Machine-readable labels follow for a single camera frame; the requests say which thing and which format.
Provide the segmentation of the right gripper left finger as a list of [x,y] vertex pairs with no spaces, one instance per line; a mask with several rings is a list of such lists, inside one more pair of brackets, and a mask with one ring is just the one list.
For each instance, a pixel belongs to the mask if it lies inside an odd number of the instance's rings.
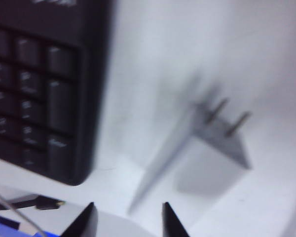
[[91,202],[65,229],[61,237],[95,237],[97,228],[98,210],[94,202]]

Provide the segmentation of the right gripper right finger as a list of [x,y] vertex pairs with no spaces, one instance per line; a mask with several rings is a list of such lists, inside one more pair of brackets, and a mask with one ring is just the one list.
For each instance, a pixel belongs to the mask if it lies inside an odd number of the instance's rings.
[[169,202],[163,203],[162,206],[162,224],[164,237],[189,237]]

